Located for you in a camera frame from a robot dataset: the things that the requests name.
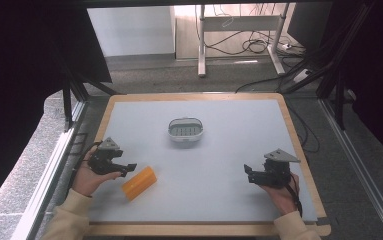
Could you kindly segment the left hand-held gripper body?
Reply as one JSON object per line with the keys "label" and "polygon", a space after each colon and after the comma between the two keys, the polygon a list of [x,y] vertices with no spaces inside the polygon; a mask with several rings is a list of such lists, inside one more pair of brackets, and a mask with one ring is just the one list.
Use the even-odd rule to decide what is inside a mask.
{"label": "left hand-held gripper body", "polygon": [[112,172],[123,172],[123,167],[112,162],[114,158],[121,157],[123,151],[119,145],[110,137],[97,145],[91,155],[88,166],[98,175],[105,175]]}

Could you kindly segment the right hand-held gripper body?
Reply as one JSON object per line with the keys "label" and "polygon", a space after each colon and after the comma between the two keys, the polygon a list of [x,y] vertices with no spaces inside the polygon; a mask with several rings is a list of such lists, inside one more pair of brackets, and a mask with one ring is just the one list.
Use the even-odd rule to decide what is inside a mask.
{"label": "right hand-held gripper body", "polygon": [[285,187],[291,180],[290,164],[301,162],[300,159],[282,149],[267,153],[264,157],[266,158],[263,164],[265,180],[262,185],[273,188]]}

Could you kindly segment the person's left hand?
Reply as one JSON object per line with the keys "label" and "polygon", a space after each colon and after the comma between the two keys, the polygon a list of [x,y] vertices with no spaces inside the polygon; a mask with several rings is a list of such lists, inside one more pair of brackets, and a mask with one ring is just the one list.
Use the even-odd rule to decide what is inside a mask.
{"label": "person's left hand", "polygon": [[98,187],[108,180],[115,180],[121,176],[120,172],[112,172],[105,175],[98,175],[94,173],[88,164],[88,161],[95,149],[89,150],[85,157],[81,160],[71,188],[77,193],[91,197]]}

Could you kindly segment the person's right hand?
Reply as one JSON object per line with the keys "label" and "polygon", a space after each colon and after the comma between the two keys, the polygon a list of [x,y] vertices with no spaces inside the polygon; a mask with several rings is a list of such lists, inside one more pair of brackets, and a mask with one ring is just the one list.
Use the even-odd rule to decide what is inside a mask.
{"label": "person's right hand", "polygon": [[[291,174],[291,180],[288,186],[292,189],[295,195],[299,194],[299,177],[296,174]],[[286,187],[275,189],[262,186],[262,189],[268,193],[270,199],[281,215],[286,215],[298,210],[292,193]]]}

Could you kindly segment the orange soap bar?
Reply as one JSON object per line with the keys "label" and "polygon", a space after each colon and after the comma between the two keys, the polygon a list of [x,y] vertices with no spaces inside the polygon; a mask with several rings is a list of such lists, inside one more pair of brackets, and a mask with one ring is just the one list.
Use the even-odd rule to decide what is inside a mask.
{"label": "orange soap bar", "polygon": [[147,166],[122,185],[122,191],[129,201],[133,201],[157,181],[154,170]]}

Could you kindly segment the white oval soap dish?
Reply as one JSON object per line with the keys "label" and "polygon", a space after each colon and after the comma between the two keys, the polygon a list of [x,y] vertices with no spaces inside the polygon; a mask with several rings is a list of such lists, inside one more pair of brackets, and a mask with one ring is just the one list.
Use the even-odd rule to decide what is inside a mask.
{"label": "white oval soap dish", "polygon": [[175,142],[199,141],[203,132],[203,124],[197,118],[177,118],[168,125],[168,135]]}

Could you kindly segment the white power strip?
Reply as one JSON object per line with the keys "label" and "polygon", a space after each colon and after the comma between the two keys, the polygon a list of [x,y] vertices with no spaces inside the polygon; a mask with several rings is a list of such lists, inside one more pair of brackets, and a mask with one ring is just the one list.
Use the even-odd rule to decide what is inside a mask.
{"label": "white power strip", "polygon": [[299,83],[301,81],[303,81],[304,79],[306,79],[308,76],[310,76],[312,74],[312,71],[310,69],[303,69],[300,73],[298,73],[293,81],[295,83]]}

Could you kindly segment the black curtain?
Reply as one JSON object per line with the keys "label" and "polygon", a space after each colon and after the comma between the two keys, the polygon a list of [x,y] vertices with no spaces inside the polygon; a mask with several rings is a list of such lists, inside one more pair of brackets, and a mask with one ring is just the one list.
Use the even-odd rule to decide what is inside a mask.
{"label": "black curtain", "polygon": [[70,76],[111,80],[88,11],[0,0],[0,187]]}
{"label": "black curtain", "polygon": [[309,50],[309,59],[321,68],[330,55],[315,52],[347,23],[362,1],[374,5],[344,58],[343,80],[345,90],[355,94],[353,111],[383,146],[383,0],[298,0],[292,21],[299,34],[319,41]]}

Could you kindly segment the white cabinet panel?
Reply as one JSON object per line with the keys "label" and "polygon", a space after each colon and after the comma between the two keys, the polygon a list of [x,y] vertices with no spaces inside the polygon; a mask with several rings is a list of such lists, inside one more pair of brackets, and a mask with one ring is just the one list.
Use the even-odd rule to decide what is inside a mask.
{"label": "white cabinet panel", "polygon": [[89,8],[88,15],[106,57],[175,52],[171,6]]}

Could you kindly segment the aluminium frame rail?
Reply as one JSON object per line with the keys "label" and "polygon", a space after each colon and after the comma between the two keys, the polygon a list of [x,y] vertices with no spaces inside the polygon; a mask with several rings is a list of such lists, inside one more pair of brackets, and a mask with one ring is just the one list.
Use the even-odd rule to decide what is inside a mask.
{"label": "aluminium frame rail", "polygon": [[72,126],[68,127],[68,123],[63,125],[63,132],[58,135],[51,156],[40,174],[40,179],[37,181],[34,192],[21,214],[19,223],[10,240],[33,240],[35,238],[42,220],[46,216],[46,209],[65,166],[64,161],[67,159],[68,149],[71,147],[73,137],[79,129],[79,120],[85,108],[85,103],[77,102],[71,110]]}
{"label": "aluminium frame rail", "polygon": [[319,100],[319,104],[335,135],[337,136],[347,159],[352,165],[357,177],[359,178],[359,181],[361,182],[368,198],[370,199],[377,215],[383,223],[383,194],[380,192],[378,186],[374,182],[374,179],[363,163],[362,158],[351,142],[347,132],[342,130],[335,120],[335,113],[331,104],[327,100],[323,99]]}

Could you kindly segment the black metal frame strut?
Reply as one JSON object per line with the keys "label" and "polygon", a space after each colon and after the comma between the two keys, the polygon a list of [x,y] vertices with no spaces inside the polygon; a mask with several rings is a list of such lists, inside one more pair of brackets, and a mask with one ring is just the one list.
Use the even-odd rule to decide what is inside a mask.
{"label": "black metal frame strut", "polygon": [[57,59],[58,65],[60,66],[63,75],[62,97],[65,117],[64,131],[67,132],[74,125],[71,95],[74,95],[79,102],[86,102],[89,98],[89,93],[84,86],[85,83],[96,87],[97,89],[103,91],[109,96],[118,95],[119,92],[104,85],[101,82],[98,82],[97,80],[92,80],[90,78],[86,78],[82,74],[73,72],[66,63],[65,58],[62,56],[56,44],[51,43],[51,45],[53,55]]}
{"label": "black metal frame strut", "polygon": [[316,96],[319,99],[326,99],[332,91],[335,91],[334,118],[338,126],[344,130],[343,123],[343,104],[345,102],[344,90],[344,58],[354,42],[359,30],[365,22],[374,3],[362,1],[358,4],[356,11],[350,16],[350,19],[334,35],[334,37],[315,55],[320,55],[322,51],[329,54],[329,62],[316,70],[314,73],[290,87],[280,91],[281,94],[291,94],[303,88],[309,83],[321,78],[321,82],[316,90]]}

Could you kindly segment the white desk frame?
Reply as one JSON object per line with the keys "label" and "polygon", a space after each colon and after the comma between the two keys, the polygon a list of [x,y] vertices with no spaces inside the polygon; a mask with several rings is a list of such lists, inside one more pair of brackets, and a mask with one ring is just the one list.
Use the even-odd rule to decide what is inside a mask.
{"label": "white desk frame", "polygon": [[206,76],[206,32],[231,32],[231,31],[267,31],[274,32],[274,38],[267,44],[267,51],[278,75],[283,75],[285,70],[281,64],[277,47],[282,30],[285,24],[289,3],[284,5],[279,15],[259,16],[225,16],[206,17],[205,6],[200,6],[200,13],[197,15],[197,31],[199,36],[198,48],[198,76]]}

